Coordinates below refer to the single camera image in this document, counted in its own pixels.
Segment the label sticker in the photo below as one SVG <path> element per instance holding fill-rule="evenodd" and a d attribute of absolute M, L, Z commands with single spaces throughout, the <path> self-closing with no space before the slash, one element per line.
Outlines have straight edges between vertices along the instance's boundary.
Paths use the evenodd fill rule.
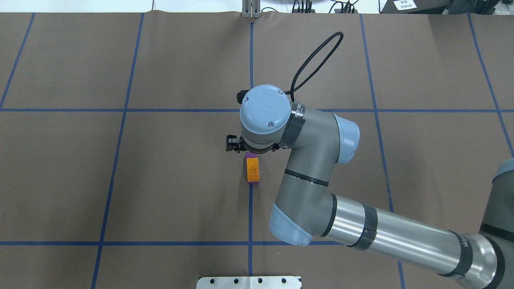
<path fill-rule="evenodd" d="M 398 9 L 398 11 L 417 8 L 416 3 L 414 3 L 414 0 L 397 0 L 393 3 L 394 5 L 396 5 L 396 9 Z"/>

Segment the orange block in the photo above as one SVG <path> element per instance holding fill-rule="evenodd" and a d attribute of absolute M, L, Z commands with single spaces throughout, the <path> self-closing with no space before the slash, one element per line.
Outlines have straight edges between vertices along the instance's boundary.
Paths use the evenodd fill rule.
<path fill-rule="evenodd" d="M 259 159 L 251 157 L 246 159 L 246 177 L 248 182 L 258 182 L 259 176 Z"/>

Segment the silver arm tube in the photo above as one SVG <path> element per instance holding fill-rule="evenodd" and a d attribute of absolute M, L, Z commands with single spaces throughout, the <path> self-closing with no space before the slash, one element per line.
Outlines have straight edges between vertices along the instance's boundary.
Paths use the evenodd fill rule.
<path fill-rule="evenodd" d="M 493 280 L 496 256 L 485 237 L 479 234 L 459 235 L 341 196 L 336 197 L 337 211 L 334 224 L 326 236 L 328 239 L 408 262 L 443 276 L 448 275 L 446 277 L 466 278 L 466 288 L 484 288 Z M 376 218 L 376 227 L 366 228 L 365 224 L 369 223 L 366 218 L 373 217 Z M 461 246 L 471 247 L 473 254 L 471 266 L 467 268 L 469 271 L 462 273 L 464 276 L 451 274 L 463 262 Z"/>
<path fill-rule="evenodd" d="M 355 123 L 291 104 L 271 85 L 250 90 L 240 116 L 245 146 L 292 149 L 269 222 L 277 238 L 305 246 L 313 236 L 327 237 L 465 288 L 514 288 L 514 159 L 493 181 L 481 234 L 459 234 L 326 192 L 335 163 L 347 163 L 357 149 Z"/>

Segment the black cable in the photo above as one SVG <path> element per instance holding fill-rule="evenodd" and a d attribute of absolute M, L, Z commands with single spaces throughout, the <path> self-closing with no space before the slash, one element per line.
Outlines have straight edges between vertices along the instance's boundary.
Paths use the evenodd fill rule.
<path fill-rule="evenodd" d="M 489 0 L 484 1 L 484 9 L 482 9 L 482 13 L 480 13 L 480 14 L 484 14 L 485 8 L 487 7 L 487 2 L 489 2 Z"/>
<path fill-rule="evenodd" d="M 332 4 L 332 7 L 330 7 L 330 10 L 328 11 L 328 13 L 329 13 L 329 14 L 330 14 L 330 12 L 332 12 L 332 8 L 333 8 L 337 3 L 341 3 L 341 10 L 343 10 L 344 3 L 343 3 L 343 2 L 341 2 L 341 1 L 334 1 L 334 3 Z"/>
<path fill-rule="evenodd" d="M 350 1 L 346 2 L 346 5 L 344 5 L 344 9 L 341 10 L 340 13 L 349 13 L 350 10 Z"/>
<path fill-rule="evenodd" d="M 295 10 L 295 4 L 298 3 L 298 7 L 300 7 L 300 2 L 298 2 L 298 0 L 295 0 L 293 3 L 292 3 L 292 9 L 291 9 L 291 13 L 293 13 L 293 11 Z"/>
<path fill-rule="evenodd" d="M 318 65 L 318 67 L 302 83 L 300 83 L 300 85 L 295 87 L 298 77 L 302 73 L 303 69 L 307 66 L 307 64 L 309 64 L 309 62 L 314 58 L 314 56 L 316 56 L 316 54 L 318 54 L 318 52 L 320 52 L 332 39 L 334 39 L 337 36 L 339 36 L 339 40 L 337 41 L 336 45 L 334 45 L 332 50 L 330 50 L 330 52 L 327 54 L 325 59 L 323 59 L 323 61 L 320 63 L 320 65 Z M 325 64 L 325 62 L 330 58 L 330 56 L 332 56 L 334 51 L 336 51 L 337 47 L 339 47 L 339 44 L 341 44 L 341 41 L 343 41 L 343 37 L 344 37 L 344 34 L 340 31 L 332 34 L 329 38 L 327 38 L 325 41 L 323 41 L 323 43 L 321 43 L 321 45 L 318 46 L 318 48 L 316 48 L 316 50 L 314 50 L 309 55 L 309 57 L 307 57 L 305 62 L 302 64 L 302 66 L 300 66 L 300 68 L 296 72 L 295 77 L 293 77 L 293 79 L 292 79 L 291 90 L 285 92 L 285 94 L 289 94 L 291 96 L 291 101 L 293 101 L 293 102 L 295 101 L 295 96 L 294 96 L 295 91 L 300 89 L 307 81 L 309 81 L 309 79 L 311 79 L 321 69 L 323 64 Z"/>
<path fill-rule="evenodd" d="M 264 10 L 264 9 L 272 9 L 273 11 L 278 12 L 278 11 L 277 11 L 275 8 L 273 8 L 273 7 L 264 7 L 263 9 L 261 9 L 261 12 L 263 12 L 263 10 Z"/>

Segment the blue tape line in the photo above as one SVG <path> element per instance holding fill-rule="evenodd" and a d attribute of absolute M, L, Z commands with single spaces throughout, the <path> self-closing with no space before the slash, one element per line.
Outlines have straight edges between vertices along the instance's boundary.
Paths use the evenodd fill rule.
<path fill-rule="evenodd" d="M 141 40 L 141 31 L 143 29 L 144 13 L 141 13 L 141 19 L 139 21 L 139 30 L 137 32 L 136 47 L 134 49 L 134 57 L 132 59 L 132 69 L 130 72 L 130 78 L 128 80 L 127 94 L 125 98 L 125 107 L 123 109 L 123 117 L 121 118 L 120 133 L 118 135 L 118 143 L 116 144 L 116 154 L 114 156 L 113 171 L 111 173 L 111 183 L 109 184 L 109 193 L 107 194 L 107 202 L 105 204 L 105 212 L 103 215 L 102 230 L 100 233 L 100 243 L 98 245 L 97 259 L 95 262 L 95 270 L 93 271 L 93 280 L 91 282 L 91 289 L 95 289 L 96 280 L 98 277 L 98 269 L 100 268 L 100 259 L 102 258 L 102 247 L 105 238 L 105 228 L 107 227 L 107 217 L 109 216 L 109 208 L 111 206 L 111 198 L 113 195 L 114 188 L 114 177 L 116 175 L 116 169 L 118 167 L 118 158 L 120 155 L 121 139 L 123 136 L 123 130 L 125 127 L 125 119 L 127 115 L 127 109 L 129 106 L 130 92 L 132 89 L 132 80 L 134 78 L 134 70 L 136 69 L 137 52 L 139 49 L 139 41 Z"/>
<path fill-rule="evenodd" d="M 476 54 L 479 57 L 480 65 L 482 66 L 482 70 L 484 72 L 485 79 L 487 81 L 487 86 L 489 87 L 489 91 L 491 92 L 492 101 L 494 103 L 494 107 L 496 107 L 496 112 L 498 113 L 498 118 L 500 119 L 500 124 L 502 125 L 503 134 L 505 135 L 505 139 L 507 140 L 507 145 L 509 146 L 510 154 L 514 157 L 514 150 L 512 149 L 512 143 L 510 142 L 509 134 L 507 133 L 507 128 L 505 127 L 505 123 L 503 122 L 502 113 L 500 112 L 500 107 L 498 106 L 498 101 L 496 100 L 496 96 L 494 95 L 494 90 L 492 89 L 491 81 L 489 79 L 489 74 L 485 68 L 484 60 L 482 59 L 482 54 L 480 53 L 479 43 L 476 40 L 475 28 L 473 27 L 473 21 L 471 20 L 471 14 L 468 13 L 468 21 L 469 27 L 471 28 L 471 35 L 473 36 L 473 41 L 475 42 Z"/>
<path fill-rule="evenodd" d="M 4 94 L 2 95 L 2 99 L 0 100 L 0 109 L 4 105 L 5 98 L 7 97 L 7 92 L 9 91 L 9 86 L 11 85 L 12 78 L 14 77 L 14 72 L 16 71 L 16 67 L 18 66 L 18 62 L 20 61 L 20 57 L 22 56 L 23 47 L 25 47 L 25 43 L 27 42 L 27 38 L 29 37 L 30 28 L 32 27 L 32 23 L 34 22 L 35 13 L 32 14 L 30 18 L 29 26 L 27 27 L 27 31 L 25 31 L 25 36 L 23 37 L 22 44 L 20 49 L 18 50 L 18 55 L 16 56 L 16 60 L 14 61 L 14 65 L 12 66 L 11 74 L 9 75 L 9 79 L 7 80 L 7 85 L 5 86 Z"/>
<path fill-rule="evenodd" d="M 378 118 L 378 107 L 377 107 L 377 100 L 375 98 L 375 87 L 373 85 L 373 76 L 371 74 L 370 55 L 368 52 L 368 43 L 366 41 L 364 17 L 362 16 L 362 14 L 359 14 L 359 16 L 360 16 L 360 26 L 362 29 L 362 41 L 364 44 L 364 54 L 366 56 L 366 66 L 368 67 L 368 77 L 370 79 L 371 98 L 373 100 L 373 109 L 375 110 L 375 123 L 377 126 L 378 143 L 380 145 L 380 154 L 382 156 L 382 167 L 383 167 L 384 174 L 385 174 L 385 182 L 387 183 L 387 194 L 388 194 L 388 198 L 389 198 L 389 210 L 391 212 L 394 212 L 393 197 L 391 196 L 391 184 L 389 182 L 389 174 L 387 172 L 386 153 L 384 151 L 384 146 L 383 146 L 383 142 L 382 142 L 382 131 L 380 129 L 380 120 Z M 402 284 L 402 289 L 405 289 L 405 279 L 403 277 L 403 269 L 401 267 L 401 262 L 398 262 L 398 274 L 400 277 L 400 282 Z"/>
<path fill-rule="evenodd" d="M 253 24 L 250 23 L 250 89 L 253 88 Z M 253 276 L 253 185 L 248 185 L 248 276 Z"/>
<path fill-rule="evenodd" d="M 0 246 L 98 246 L 99 242 L 82 241 L 0 241 Z"/>
<path fill-rule="evenodd" d="M 401 289 L 405 289 L 405 278 L 403 277 L 403 266 L 400 261 L 398 261 L 398 272 L 400 272 L 400 284 Z"/>
<path fill-rule="evenodd" d="M 247 246 L 247 241 L 103 242 L 104 246 Z"/>
<path fill-rule="evenodd" d="M 99 246 L 87 241 L 0 241 L 0 246 Z M 282 241 L 104 241 L 105 246 L 292 246 Z M 343 245 L 333 241 L 312 241 L 309 246 Z"/>
<path fill-rule="evenodd" d="M 372 113 L 372 112 L 374 112 L 374 110 L 371 110 L 371 109 L 344 109 L 344 110 L 319 109 L 319 111 L 326 112 L 326 113 Z"/>
<path fill-rule="evenodd" d="M 248 276 L 253 276 L 253 185 L 248 187 Z"/>
<path fill-rule="evenodd" d="M 330 113 L 373 113 L 374 109 L 318 109 Z M 0 112 L 124 112 L 125 109 L 0 109 Z M 195 112 L 195 113 L 238 113 L 239 109 L 127 109 L 139 112 Z M 514 113 L 514 110 L 499 110 Z M 439 109 L 377 109 L 379 113 L 497 113 L 498 110 L 439 110 Z"/>
<path fill-rule="evenodd" d="M 238 113 L 239 109 L 128 109 L 128 112 Z"/>
<path fill-rule="evenodd" d="M 123 109 L 1 109 L 2 112 L 123 112 Z"/>
<path fill-rule="evenodd" d="M 253 88 L 253 24 L 250 23 L 250 88 Z"/>
<path fill-rule="evenodd" d="M 380 113 L 495 113 L 496 110 L 377 109 Z"/>

